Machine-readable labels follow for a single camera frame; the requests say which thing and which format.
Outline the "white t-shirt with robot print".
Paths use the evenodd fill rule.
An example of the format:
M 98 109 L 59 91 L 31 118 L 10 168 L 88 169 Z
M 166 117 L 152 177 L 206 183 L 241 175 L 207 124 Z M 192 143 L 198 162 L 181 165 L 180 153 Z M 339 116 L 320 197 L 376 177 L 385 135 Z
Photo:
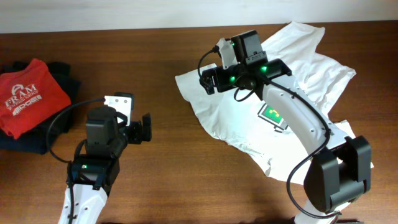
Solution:
M 323 114 L 328 114 L 356 71 L 316 52 L 324 34 L 323 27 L 291 22 L 268 37 L 262 48 L 269 59 L 285 62 L 299 87 Z M 203 129 L 249 154 L 266 176 L 286 181 L 291 170 L 308 156 L 290 128 L 276 131 L 261 117 L 266 104 L 256 95 L 244 101 L 233 98 L 234 90 L 207 95 L 196 70 L 177 75 L 175 81 Z

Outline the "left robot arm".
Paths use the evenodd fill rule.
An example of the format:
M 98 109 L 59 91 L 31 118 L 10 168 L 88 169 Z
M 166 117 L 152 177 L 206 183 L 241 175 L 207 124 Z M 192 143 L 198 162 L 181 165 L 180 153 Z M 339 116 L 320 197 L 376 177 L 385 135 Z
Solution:
M 116 92 L 100 100 L 102 106 L 89 110 L 86 138 L 67 164 L 67 189 L 59 223 L 96 223 L 119 174 L 119 159 L 130 144 L 152 139 L 149 113 L 131 119 L 135 97 Z

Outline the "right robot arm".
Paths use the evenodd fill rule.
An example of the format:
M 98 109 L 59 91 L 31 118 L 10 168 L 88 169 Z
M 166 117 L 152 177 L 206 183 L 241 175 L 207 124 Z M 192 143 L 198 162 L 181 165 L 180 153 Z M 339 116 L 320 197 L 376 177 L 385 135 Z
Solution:
M 287 194 L 299 210 L 295 223 L 338 223 L 345 206 L 371 189 L 371 145 L 333 124 L 299 87 L 287 64 L 269 60 L 256 30 L 221 38 L 210 54 L 222 64 L 198 71 L 208 95 L 249 90 L 275 109 L 296 134 L 307 156 L 290 171 Z

